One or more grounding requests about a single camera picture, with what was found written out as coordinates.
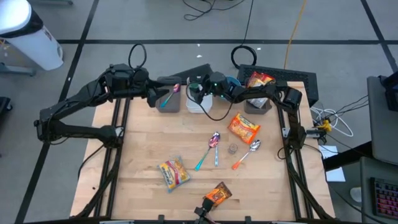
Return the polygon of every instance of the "orange snack bag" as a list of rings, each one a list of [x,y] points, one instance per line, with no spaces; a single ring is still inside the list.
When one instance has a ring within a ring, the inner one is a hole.
[[[213,189],[210,193],[206,194],[204,198],[208,198],[212,202],[214,202],[213,208],[215,208],[230,196],[232,196],[231,191],[229,191],[224,182],[221,182],[217,185],[215,189]]]
[[[254,87],[255,84],[257,83],[257,80],[261,80],[263,83],[268,83],[270,81],[275,80],[275,78],[265,73],[253,72],[253,74],[250,77],[248,87]]]
[[[253,124],[244,116],[238,113],[231,121],[228,129],[239,136],[246,144],[250,144],[257,132],[260,130],[260,125]]]

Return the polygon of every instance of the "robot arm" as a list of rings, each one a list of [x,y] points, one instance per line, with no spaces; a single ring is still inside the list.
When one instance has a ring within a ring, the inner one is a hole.
[[[144,68],[131,69],[125,64],[110,65],[99,78],[83,86],[74,96],[40,111],[40,119],[34,122],[37,137],[43,142],[60,138],[96,138],[106,147],[117,147],[121,142],[118,130],[112,126],[102,128],[70,126],[60,120],[87,106],[98,106],[118,98],[147,98],[150,107],[156,100],[167,94],[159,90],[165,84],[149,79]]]
[[[287,82],[272,82],[263,86],[245,88],[234,83],[228,83],[222,73],[215,72],[204,76],[200,84],[202,89],[194,94],[194,100],[199,104],[206,95],[220,96],[231,103],[240,103],[253,98],[268,98],[272,100],[277,107],[287,112],[290,125],[287,145],[292,149],[301,149],[303,147],[307,134],[304,127],[300,124],[298,114],[302,93],[289,87]],[[283,100],[281,100],[281,93],[285,96]]]

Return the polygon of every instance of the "wooden tabletop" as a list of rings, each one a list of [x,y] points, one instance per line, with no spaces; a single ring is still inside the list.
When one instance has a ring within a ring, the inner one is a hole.
[[[305,128],[312,127],[303,84],[291,82],[289,85],[303,93],[300,105],[302,125]],[[158,215],[163,214],[166,220],[194,220],[198,216],[193,211],[195,207],[201,206],[203,196],[223,181],[233,195],[210,212],[215,220],[243,221],[248,215],[254,221],[295,220],[286,164],[276,156],[278,149],[282,147],[276,107],[272,104],[273,108],[266,114],[254,115],[246,114],[242,103],[236,104],[224,120],[216,122],[204,114],[189,113],[185,102],[184,88],[179,113],[160,113],[157,109],[148,107],[146,100],[140,98],[131,101],[112,218],[156,220]],[[226,113],[228,106],[228,102],[214,98],[210,115],[220,118]],[[97,107],[93,126],[110,124],[113,108],[111,103]],[[119,123],[122,112],[123,107],[120,110]],[[227,129],[237,112],[261,125],[256,139],[260,139],[262,144],[237,170],[232,170],[231,166],[249,149],[247,144]],[[194,168],[208,149],[208,140],[215,131],[221,134],[219,166],[214,165],[215,152],[212,149],[197,172]],[[231,143],[238,145],[238,151],[234,155],[227,152]],[[318,147],[314,139],[307,139],[305,143]],[[98,140],[90,139],[85,157],[100,145]],[[102,150],[82,169],[71,215],[80,212],[96,192],[104,152]],[[173,156],[182,157],[192,179],[169,194],[157,165]],[[309,190],[325,211],[334,216],[320,153],[304,146],[302,157]],[[297,189],[302,216],[305,217],[303,197],[299,188]],[[103,201],[102,214],[105,213],[108,191],[104,194]]]

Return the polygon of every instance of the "gray container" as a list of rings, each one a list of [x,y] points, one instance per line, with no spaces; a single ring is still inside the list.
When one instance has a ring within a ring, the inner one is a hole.
[[[170,84],[170,86],[164,86],[160,89],[169,90],[169,93],[162,96],[156,101],[156,108],[161,113],[178,113],[180,111],[181,104],[181,78],[180,77],[159,77],[158,82]],[[173,88],[175,84],[180,84],[180,91],[174,93],[173,96],[166,103],[165,107],[161,108],[161,104],[173,93]]]
[[[270,99],[268,99],[266,103],[264,103],[264,106],[262,106],[262,108],[256,108],[247,101],[244,102],[243,107],[244,107],[244,112],[248,114],[265,114],[267,111],[269,111],[272,108],[272,105]]]

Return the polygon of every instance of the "white trash can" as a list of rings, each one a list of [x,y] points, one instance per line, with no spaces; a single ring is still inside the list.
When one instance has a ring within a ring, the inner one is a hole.
[[[44,70],[56,69],[63,64],[61,45],[26,0],[0,0],[0,38]]]

